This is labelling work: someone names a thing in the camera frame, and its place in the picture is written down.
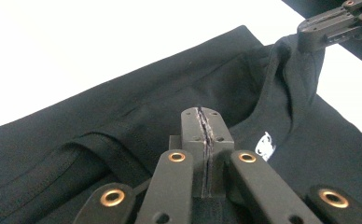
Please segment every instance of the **white background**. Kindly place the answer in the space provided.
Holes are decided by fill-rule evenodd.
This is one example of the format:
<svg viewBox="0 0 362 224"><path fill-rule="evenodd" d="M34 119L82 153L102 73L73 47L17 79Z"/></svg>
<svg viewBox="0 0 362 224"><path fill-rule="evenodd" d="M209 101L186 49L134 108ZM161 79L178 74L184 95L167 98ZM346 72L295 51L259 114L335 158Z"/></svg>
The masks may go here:
<svg viewBox="0 0 362 224"><path fill-rule="evenodd" d="M280 0L0 1L0 125L245 25L264 44L303 18ZM362 62L327 48L318 93L362 132Z"/></svg>

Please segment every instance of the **gray plastic part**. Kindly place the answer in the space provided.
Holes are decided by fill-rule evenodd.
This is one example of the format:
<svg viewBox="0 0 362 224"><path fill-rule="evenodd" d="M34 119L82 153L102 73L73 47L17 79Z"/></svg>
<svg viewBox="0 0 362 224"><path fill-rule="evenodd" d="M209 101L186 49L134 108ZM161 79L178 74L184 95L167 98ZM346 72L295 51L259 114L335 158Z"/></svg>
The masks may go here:
<svg viewBox="0 0 362 224"><path fill-rule="evenodd" d="M241 153L256 158L239 159ZM287 183L260 156L251 151L230 155L230 176L256 223L321 223Z"/></svg>
<svg viewBox="0 0 362 224"><path fill-rule="evenodd" d="M204 107L183 111L181 145L194 158L193 197L224 197L224 155L234 142L221 115Z"/></svg>
<svg viewBox="0 0 362 224"><path fill-rule="evenodd" d="M182 153L185 159L171 161L172 153ZM190 223L192 177L193 157L190 153L169 150L161 154L135 223Z"/></svg>
<svg viewBox="0 0 362 224"><path fill-rule="evenodd" d="M124 193L124 199L115 206L101 204L103 194L111 189L120 189ZM93 192L79 211L73 224L91 223L127 223L135 202L135 195L131 187L119 183L104 185Z"/></svg>
<svg viewBox="0 0 362 224"><path fill-rule="evenodd" d="M180 135L170 135L170 137L169 137L169 150L173 150L173 149L182 149L181 136Z"/></svg>
<svg viewBox="0 0 362 224"><path fill-rule="evenodd" d="M320 197L321 190L330 191L332 193L334 192L335 195L340 195L343 199L345 199L347 205L339 207L328 203L331 202L330 199L328 199L328 201L324 201ZM308 204L325 223L362 223L362 203L358 202L356 199L341 189L327 185L316 185L310 188L307 199L309 202Z"/></svg>

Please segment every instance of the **metal screw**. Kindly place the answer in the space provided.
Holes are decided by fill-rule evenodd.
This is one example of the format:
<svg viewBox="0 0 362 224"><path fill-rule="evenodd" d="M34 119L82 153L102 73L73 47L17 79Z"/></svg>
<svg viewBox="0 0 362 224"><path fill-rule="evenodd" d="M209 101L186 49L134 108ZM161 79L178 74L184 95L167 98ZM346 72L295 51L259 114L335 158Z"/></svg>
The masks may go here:
<svg viewBox="0 0 362 224"><path fill-rule="evenodd" d="M338 208L346 208L349 206L349 202L346 198L331 189L320 189L318 191L318 195L320 196L321 200L331 206Z"/></svg>
<svg viewBox="0 0 362 224"><path fill-rule="evenodd" d="M185 159L185 155L180 152L175 152L169 155L169 160L174 162L180 162Z"/></svg>
<svg viewBox="0 0 362 224"><path fill-rule="evenodd" d="M108 196L116 196L115 199L109 199ZM100 199L100 203L105 207L112 207L120 204L125 199L125 193L120 189L109 189L107 190Z"/></svg>
<svg viewBox="0 0 362 224"><path fill-rule="evenodd" d="M243 162L254 162L257 160L257 158L249 153L244 152L239 154L239 160Z"/></svg>

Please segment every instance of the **black fabric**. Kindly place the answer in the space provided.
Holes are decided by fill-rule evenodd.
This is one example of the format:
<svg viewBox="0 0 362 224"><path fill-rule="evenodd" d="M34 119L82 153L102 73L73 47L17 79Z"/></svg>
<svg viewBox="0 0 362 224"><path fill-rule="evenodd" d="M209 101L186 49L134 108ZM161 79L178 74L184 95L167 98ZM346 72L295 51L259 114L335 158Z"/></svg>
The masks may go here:
<svg viewBox="0 0 362 224"><path fill-rule="evenodd" d="M262 46L242 26L0 127L0 222L70 223L100 183L143 183L197 105L221 113L236 148L270 133L269 164L298 194L328 184L362 202L362 133L315 94L324 52L296 43ZM196 203L194 219L244 223L234 206Z"/></svg>

